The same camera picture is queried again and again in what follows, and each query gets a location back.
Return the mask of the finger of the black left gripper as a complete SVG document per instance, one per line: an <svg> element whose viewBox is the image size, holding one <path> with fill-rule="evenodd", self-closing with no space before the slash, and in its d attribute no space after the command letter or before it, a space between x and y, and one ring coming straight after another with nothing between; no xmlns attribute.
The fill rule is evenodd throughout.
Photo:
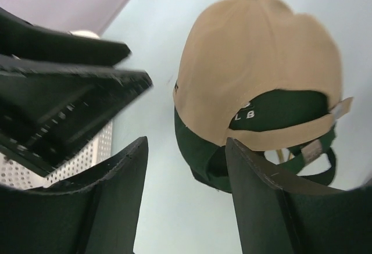
<svg viewBox="0 0 372 254"><path fill-rule="evenodd" d="M55 63L114 66L130 56L125 43L33 25L1 9L1 54Z"/></svg>
<svg viewBox="0 0 372 254"><path fill-rule="evenodd" d="M1 56L1 153L46 176L151 86L144 71Z"/></svg>

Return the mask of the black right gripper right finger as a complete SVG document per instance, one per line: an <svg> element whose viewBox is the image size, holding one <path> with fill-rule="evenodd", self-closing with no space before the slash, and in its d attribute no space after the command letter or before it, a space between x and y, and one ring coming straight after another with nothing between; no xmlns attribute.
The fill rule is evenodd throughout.
<svg viewBox="0 0 372 254"><path fill-rule="evenodd" d="M226 159L243 253L371 252L371 186L309 181L232 138Z"/></svg>

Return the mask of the beige cap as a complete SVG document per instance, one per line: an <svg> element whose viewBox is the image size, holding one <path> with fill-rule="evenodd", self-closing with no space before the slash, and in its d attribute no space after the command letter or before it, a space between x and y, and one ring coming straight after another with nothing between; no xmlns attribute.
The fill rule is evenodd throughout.
<svg viewBox="0 0 372 254"><path fill-rule="evenodd" d="M329 114L280 130L230 129L240 109L272 90L320 92ZM189 32L173 98L197 136L218 146L236 138L254 151L321 137L352 104L342 96L341 57L328 31L282 0L221 0L206 8Z"/></svg>

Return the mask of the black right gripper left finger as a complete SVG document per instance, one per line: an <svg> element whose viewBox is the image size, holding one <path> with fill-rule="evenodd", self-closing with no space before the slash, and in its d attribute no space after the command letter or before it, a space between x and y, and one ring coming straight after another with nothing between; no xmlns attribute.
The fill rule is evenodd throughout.
<svg viewBox="0 0 372 254"><path fill-rule="evenodd" d="M48 188L1 186L2 253L132 253L148 139Z"/></svg>

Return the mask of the green brim black cap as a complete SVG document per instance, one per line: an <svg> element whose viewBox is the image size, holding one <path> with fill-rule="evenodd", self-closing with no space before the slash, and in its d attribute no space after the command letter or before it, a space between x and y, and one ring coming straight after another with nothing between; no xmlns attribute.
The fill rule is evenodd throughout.
<svg viewBox="0 0 372 254"><path fill-rule="evenodd" d="M255 132L277 130L319 119L328 114L327 97L317 91L273 90L252 99L232 118L229 128ZM178 148L194 179L209 187L231 192L225 147L193 133L174 115Z"/></svg>

